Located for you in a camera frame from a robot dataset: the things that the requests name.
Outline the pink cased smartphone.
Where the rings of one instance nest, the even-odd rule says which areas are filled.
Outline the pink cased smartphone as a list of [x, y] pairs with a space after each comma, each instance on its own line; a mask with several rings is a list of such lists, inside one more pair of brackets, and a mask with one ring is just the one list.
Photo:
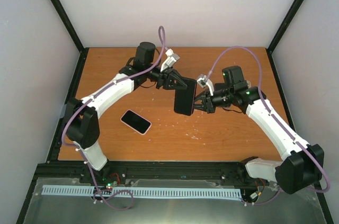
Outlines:
[[150, 121], [132, 110], [126, 110], [120, 121], [141, 135], [145, 135], [151, 127]]

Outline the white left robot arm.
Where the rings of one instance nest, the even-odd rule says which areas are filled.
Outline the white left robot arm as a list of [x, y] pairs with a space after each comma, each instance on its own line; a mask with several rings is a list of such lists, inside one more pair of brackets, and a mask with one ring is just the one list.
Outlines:
[[61, 137], [72, 141], [84, 162], [92, 168], [91, 176], [99, 183], [110, 177], [108, 162], [99, 144], [99, 119], [114, 103], [139, 88], [146, 80], [156, 83], [156, 88], [165, 90], [186, 90], [188, 84], [173, 68], [179, 59], [171, 52], [161, 63], [154, 60], [156, 46], [141, 42], [136, 55], [119, 70], [115, 77], [96, 92], [80, 100], [70, 99], [66, 104]]

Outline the black smartphone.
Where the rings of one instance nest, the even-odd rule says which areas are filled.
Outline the black smartphone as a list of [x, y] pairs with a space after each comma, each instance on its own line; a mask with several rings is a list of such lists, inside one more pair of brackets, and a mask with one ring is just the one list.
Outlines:
[[184, 78], [187, 89], [177, 89], [174, 97], [174, 112], [186, 116], [193, 114], [193, 105], [197, 89], [197, 81], [191, 78]]

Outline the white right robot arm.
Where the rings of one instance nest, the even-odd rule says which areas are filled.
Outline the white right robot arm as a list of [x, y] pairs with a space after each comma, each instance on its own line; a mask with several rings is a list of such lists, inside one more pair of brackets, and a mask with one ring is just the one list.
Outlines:
[[223, 83], [213, 84], [206, 75], [197, 83], [204, 91], [194, 99], [194, 109], [214, 113], [218, 107], [235, 106], [252, 119], [277, 149], [281, 161], [251, 157], [243, 161], [241, 176], [276, 182], [293, 194], [320, 181], [324, 151], [302, 139], [274, 110], [258, 87], [249, 85], [239, 66], [222, 70]]

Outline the black phone case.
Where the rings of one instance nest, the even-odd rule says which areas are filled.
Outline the black phone case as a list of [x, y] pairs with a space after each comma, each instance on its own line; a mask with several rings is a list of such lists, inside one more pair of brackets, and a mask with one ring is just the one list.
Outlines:
[[219, 91], [219, 90], [225, 89], [226, 86], [224, 83], [215, 83], [214, 88], [215, 88], [215, 91]]

